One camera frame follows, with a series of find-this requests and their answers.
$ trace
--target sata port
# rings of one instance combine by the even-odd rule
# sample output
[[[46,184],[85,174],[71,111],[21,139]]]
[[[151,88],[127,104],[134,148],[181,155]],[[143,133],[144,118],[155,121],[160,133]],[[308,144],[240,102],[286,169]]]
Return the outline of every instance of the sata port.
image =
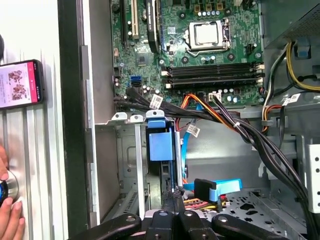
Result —
[[[141,76],[130,76],[130,83],[133,87],[141,87],[142,77]]]

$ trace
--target orange wire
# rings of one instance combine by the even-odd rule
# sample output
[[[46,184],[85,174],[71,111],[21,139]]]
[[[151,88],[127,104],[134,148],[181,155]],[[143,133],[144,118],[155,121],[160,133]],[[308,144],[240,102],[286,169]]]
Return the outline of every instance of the orange wire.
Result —
[[[264,114],[263,114],[263,120],[267,120],[268,119],[268,113],[272,110],[272,109],[280,109],[282,106],[279,105],[279,104],[275,104],[275,105],[271,105],[271,106],[268,106],[266,108],[266,110],[264,111]],[[267,126],[264,126],[263,129],[262,129],[262,132],[266,132],[267,130],[269,129],[269,127]]]

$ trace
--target hand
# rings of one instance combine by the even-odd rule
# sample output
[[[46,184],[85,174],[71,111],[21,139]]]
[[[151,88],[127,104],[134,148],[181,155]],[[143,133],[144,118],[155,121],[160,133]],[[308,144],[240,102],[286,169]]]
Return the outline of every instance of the hand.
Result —
[[[25,231],[25,219],[21,217],[22,203],[6,198],[0,207],[0,239],[22,240]]]
[[[0,146],[0,180],[9,178],[8,158],[5,149]],[[13,205],[13,199],[8,197],[0,207],[0,240],[22,240],[25,231],[25,218],[21,217],[22,203]]]
[[[8,157],[6,150],[0,146],[0,180],[5,181],[9,178],[8,175]]]

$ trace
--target smartphone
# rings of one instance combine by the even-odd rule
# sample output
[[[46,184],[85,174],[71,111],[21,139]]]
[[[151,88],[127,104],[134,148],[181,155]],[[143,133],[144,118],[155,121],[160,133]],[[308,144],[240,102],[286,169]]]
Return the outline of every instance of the smartphone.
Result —
[[[0,65],[0,110],[41,103],[43,82],[43,66],[38,60]]]

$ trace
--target blue latch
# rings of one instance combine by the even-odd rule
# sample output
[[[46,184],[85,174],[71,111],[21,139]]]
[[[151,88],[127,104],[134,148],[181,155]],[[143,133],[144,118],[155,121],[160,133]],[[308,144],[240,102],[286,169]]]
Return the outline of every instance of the blue latch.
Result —
[[[153,118],[148,120],[149,129],[163,129],[166,127],[165,118]],[[173,161],[173,136],[171,128],[168,132],[149,133],[150,161]]]

